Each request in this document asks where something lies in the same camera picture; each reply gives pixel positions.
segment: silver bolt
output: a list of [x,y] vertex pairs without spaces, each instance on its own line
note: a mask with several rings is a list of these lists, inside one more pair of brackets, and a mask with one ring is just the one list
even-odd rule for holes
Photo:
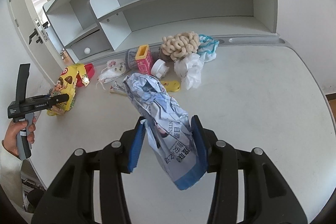
[[217,145],[218,147],[225,147],[225,146],[226,146],[226,142],[225,142],[225,141],[222,141],[222,140],[218,140],[218,141],[216,142],[216,145]]
[[256,147],[255,149],[253,149],[254,153],[256,153],[257,155],[262,155],[263,154],[263,150],[259,147]]
[[113,148],[119,148],[121,146],[121,142],[120,141],[114,141],[113,143],[111,143],[111,146]]
[[84,153],[84,150],[79,148],[75,151],[75,156],[81,156],[81,155],[83,155],[83,153]]

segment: beige sleeve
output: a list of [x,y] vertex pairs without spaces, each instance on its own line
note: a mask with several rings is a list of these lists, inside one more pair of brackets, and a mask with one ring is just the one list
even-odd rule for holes
[[9,153],[1,143],[0,145],[0,184],[7,197],[18,207],[23,208],[22,161]]

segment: white door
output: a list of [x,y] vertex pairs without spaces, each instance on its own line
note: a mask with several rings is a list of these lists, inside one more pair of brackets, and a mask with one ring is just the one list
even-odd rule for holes
[[[21,37],[28,54],[31,55],[39,70],[45,78],[54,83],[66,67],[59,53],[51,43],[45,30],[39,30],[41,22],[31,0],[7,0],[9,11],[12,14],[14,26]],[[32,38],[29,44],[29,36],[37,30],[38,35]]]

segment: yellow plastic package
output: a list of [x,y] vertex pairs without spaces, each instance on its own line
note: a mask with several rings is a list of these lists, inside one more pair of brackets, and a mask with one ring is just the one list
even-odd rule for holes
[[61,76],[58,78],[56,85],[50,90],[49,94],[53,97],[66,93],[69,95],[69,100],[67,102],[54,105],[52,108],[50,108],[47,111],[49,116],[54,116],[56,114],[62,115],[66,111],[69,111],[73,108],[76,94],[77,74],[80,75],[84,86],[87,86],[90,83],[84,64],[78,63],[66,67]]

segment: white table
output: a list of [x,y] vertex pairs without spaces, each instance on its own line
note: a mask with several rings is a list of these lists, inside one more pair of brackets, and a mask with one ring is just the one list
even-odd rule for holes
[[[167,79],[174,79],[173,71]],[[77,89],[75,106],[64,116],[42,113],[38,119],[31,161],[46,186],[75,149],[100,150],[137,122],[139,114],[127,97],[95,89],[95,84],[93,80]],[[219,47],[217,58],[203,68],[201,86],[172,95],[189,118],[197,114],[204,128],[236,149],[263,148],[309,222],[330,198],[336,187],[333,119],[314,78],[292,49]],[[214,180],[215,174],[206,174],[192,188],[179,191],[160,168],[146,137],[138,167],[123,175],[132,223],[206,223]],[[94,185],[99,221],[98,180]],[[239,220],[243,206],[240,198]]]

